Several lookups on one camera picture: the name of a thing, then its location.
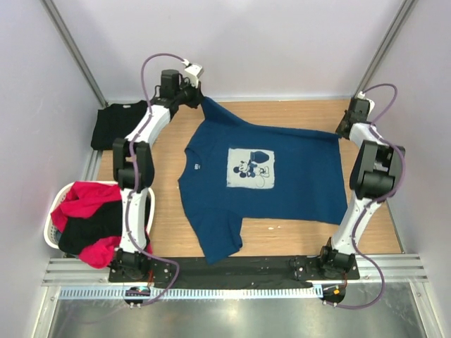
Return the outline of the blue printed t-shirt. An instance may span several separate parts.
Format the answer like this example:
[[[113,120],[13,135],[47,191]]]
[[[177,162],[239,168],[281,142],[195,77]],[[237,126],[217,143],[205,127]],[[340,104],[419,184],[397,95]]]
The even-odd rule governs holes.
[[[347,198],[336,134],[251,124],[210,98],[201,107],[178,185],[207,263],[242,248],[245,218],[341,223]]]

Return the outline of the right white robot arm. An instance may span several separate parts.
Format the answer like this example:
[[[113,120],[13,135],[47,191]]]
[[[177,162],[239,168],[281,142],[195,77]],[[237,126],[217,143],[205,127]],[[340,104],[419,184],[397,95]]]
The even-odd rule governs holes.
[[[359,147],[350,175],[352,196],[338,231],[321,249],[317,268],[339,279],[357,268],[358,244],[371,217],[400,188],[405,148],[384,139],[368,121],[375,103],[363,94],[350,100],[336,133]]]

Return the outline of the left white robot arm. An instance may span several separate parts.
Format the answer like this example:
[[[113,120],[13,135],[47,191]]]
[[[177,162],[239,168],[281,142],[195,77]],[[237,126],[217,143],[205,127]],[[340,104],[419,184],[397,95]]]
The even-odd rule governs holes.
[[[160,84],[148,102],[144,117],[126,137],[113,142],[113,178],[122,203],[122,235],[110,267],[109,282],[141,282],[150,274],[147,253],[146,205],[155,168],[151,148],[181,106],[196,108],[202,100],[203,67],[189,64],[184,71],[163,70]]]

